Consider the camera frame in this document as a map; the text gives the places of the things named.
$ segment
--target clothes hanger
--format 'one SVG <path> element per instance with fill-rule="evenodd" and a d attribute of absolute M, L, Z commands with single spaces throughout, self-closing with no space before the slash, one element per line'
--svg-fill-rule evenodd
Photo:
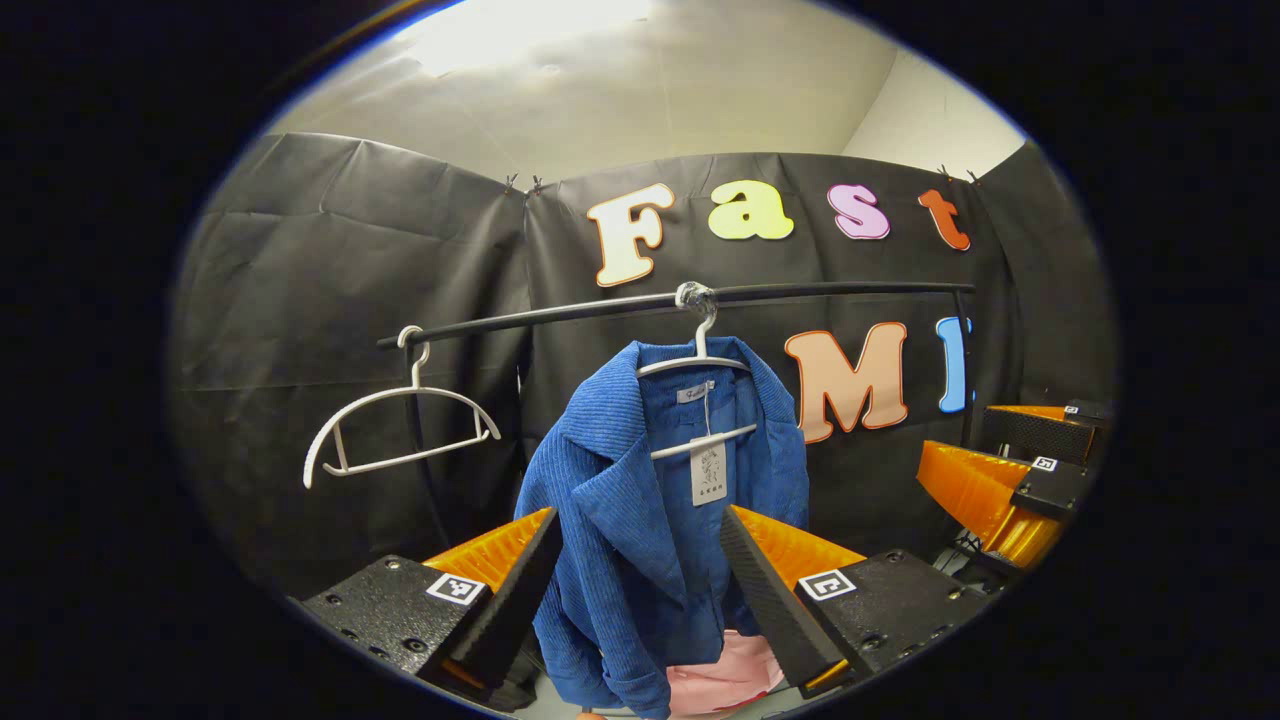
<path fill-rule="evenodd" d="M 404 329 L 401 331 L 399 337 L 396 340 L 396 345 L 398 345 L 399 347 L 404 347 L 406 337 L 408 336 L 408 333 L 420 332 L 421 329 L 422 328 L 417 325 L 406 327 Z M 451 450 L 457 450 L 460 447 L 466 447 L 468 445 L 484 442 L 489 439 L 490 436 L 494 439 L 502 439 L 502 433 L 498 432 L 498 427 L 493 423 L 493 418 L 490 418 L 489 414 L 484 411 L 484 407 L 476 405 L 475 401 L 472 401 L 470 397 L 447 389 L 422 387 L 420 379 L 420 370 L 422 365 L 426 364 L 426 359 L 430 357 L 430 355 L 431 355 L 431 343 L 424 342 L 422 356 L 413 363 L 413 366 L 410 370 L 410 377 L 412 379 L 412 384 L 410 387 L 384 389 L 381 392 L 375 392 L 372 395 L 361 397 L 360 400 L 356 400 L 351 405 L 347 405 L 346 407 L 335 413 L 333 418 L 329 418 L 329 420 L 324 424 L 324 427 L 320 428 L 320 432 L 316 433 L 316 438 L 311 441 L 311 448 L 307 450 L 307 460 L 302 468 L 302 484 L 307 489 L 311 488 L 311 473 L 315 468 L 316 455 L 320 454 L 320 446 L 324 445 L 324 438 L 326 434 L 329 434 L 329 430 L 333 430 L 333 441 L 334 445 L 338 446 L 338 464 L 340 466 L 334 468 L 328 462 L 325 462 L 323 466 L 326 473 L 329 473 L 330 475 L 337 475 L 339 478 L 346 475 L 358 475 L 361 473 L 369 473 L 371 470 L 381 470 L 383 468 L 403 465 L 404 462 L 413 462 L 415 460 L 431 457 L 433 455 L 440 455 L 444 452 L 449 452 Z M 342 430 L 338 428 L 338 421 L 349 415 L 352 411 L 364 407 L 365 405 L 378 402 L 379 400 L 385 400 L 388 397 L 397 397 L 402 395 L 443 395 L 444 397 L 452 397 L 453 400 L 458 400 L 461 402 L 470 405 L 472 415 L 475 416 L 476 437 L 461 442 L 454 442 L 452 445 L 445 445 L 442 447 L 433 447 L 431 450 L 424 450 L 421 452 L 415 452 L 412 455 L 392 457 L 390 460 L 366 462 L 364 465 L 356 465 L 355 468 L 347 465 L 347 451 L 342 445 Z M 485 428 L 480 427 L 480 420 L 484 420 Z"/>
<path fill-rule="evenodd" d="M 745 363 L 737 360 L 730 360 L 728 357 L 713 357 L 707 355 L 707 331 L 716 324 L 717 305 L 716 305 L 716 292 L 703 284 L 695 282 L 687 282 L 676 288 L 676 307 L 692 309 L 704 315 L 701 324 L 698 325 L 698 331 L 694 333 L 694 347 L 696 348 L 696 355 L 692 357 L 677 357 L 675 360 L 663 360 L 662 363 L 654 363 L 652 365 L 645 365 L 636 370 L 636 377 L 643 378 L 645 375 L 652 375 L 654 373 L 660 373 L 663 370 L 672 370 L 676 368 L 690 368 L 699 365 L 718 365 L 724 368 L 737 368 L 739 370 L 751 372 Z M 671 457 L 673 455 L 680 455 L 681 452 L 691 452 L 694 450 L 701 450 L 704 447 L 710 447 L 718 445 L 731 438 L 739 436 L 745 436 L 755 430 L 756 423 L 750 425 L 737 428 L 733 430 L 727 430 L 723 433 L 710 433 L 710 416 L 707 419 L 707 430 L 709 434 L 705 437 L 691 439 L 684 445 L 677 445 L 675 447 L 667 447 L 664 450 L 658 450 L 649 454 L 650 460 L 662 460 L 663 457 Z"/>

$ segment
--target pink fabric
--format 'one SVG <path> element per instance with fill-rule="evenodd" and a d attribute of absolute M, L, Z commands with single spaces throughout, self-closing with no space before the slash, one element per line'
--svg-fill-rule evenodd
<path fill-rule="evenodd" d="M 709 665 L 672 665 L 671 714 L 699 715 L 754 701 L 782 682 L 782 667 L 763 635 L 724 630 L 721 659 Z"/>

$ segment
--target blue corduroy jacket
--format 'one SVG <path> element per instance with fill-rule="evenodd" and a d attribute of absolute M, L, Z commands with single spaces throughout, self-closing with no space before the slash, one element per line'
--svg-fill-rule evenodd
<path fill-rule="evenodd" d="M 666 720 L 668 665 L 716 662 L 726 626 L 759 634 L 719 547 L 726 503 L 808 525 L 791 395 L 740 340 L 707 338 L 707 348 L 750 374 L 701 365 L 636 378 L 694 346 L 632 342 L 579 386 L 525 473 L 516 516 L 553 506 L 564 537 L 534 629 L 566 702 Z M 705 400 L 677 402 L 705 380 Z M 649 454 L 708 434 L 708 416 L 712 433 L 758 428 L 726 442 L 726 497 L 695 507 L 690 454 Z"/>

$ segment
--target clothing tag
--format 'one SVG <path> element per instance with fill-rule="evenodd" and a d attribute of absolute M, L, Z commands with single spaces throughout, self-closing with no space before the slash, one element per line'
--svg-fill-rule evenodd
<path fill-rule="evenodd" d="M 726 497 L 724 441 L 690 452 L 689 471 L 694 479 L 694 507 Z"/>
<path fill-rule="evenodd" d="M 699 400 L 704 395 L 707 395 L 707 391 L 714 389 L 714 388 L 716 388 L 716 380 L 707 380 L 703 384 L 698 384 L 698 386 L 694 386 L 694 387 L 690 387 L 690 388 L 685 388 L 685 389 L 677 391 L 676 392 L 676 402 L 677 404 L 692 402 L 695 400 Z"/>

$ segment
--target hanger hook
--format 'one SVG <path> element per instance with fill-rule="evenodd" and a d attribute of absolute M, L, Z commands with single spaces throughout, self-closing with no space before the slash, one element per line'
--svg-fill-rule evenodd
<path fill-rule="evenodd" d="M 396 338 L 397 347 L 404 347 L 404 343 L 408 342 L 408 334 L 415 332 L 422 332 L 422 328 L 417 325 L 404 325 L 404 329 L 401 331 L 399 337 Z M 413 387 L 421 387 L 421 382 L 419 380 L 419 369 L 421 369 L 422 365 L 426 365 L 426 359 L 430 356 L 431 356 L 431 343 L 424 342 L 422 356 L 413 361 L 413 368 L 410 370 L 410 375 L 413 378 Z"/>
<path fill-rule="evenodd" d="M 716 302 L 716 291 L 695 282 L 681 283 L 676 288 L 676 307 L 694 310 L 703 315 L 703 323 L 698 325 L 694 343 L 698 356 L 707 356 L 707 331 L 716 324 L 716 315 L 719 314 L 719 304 Z"/>

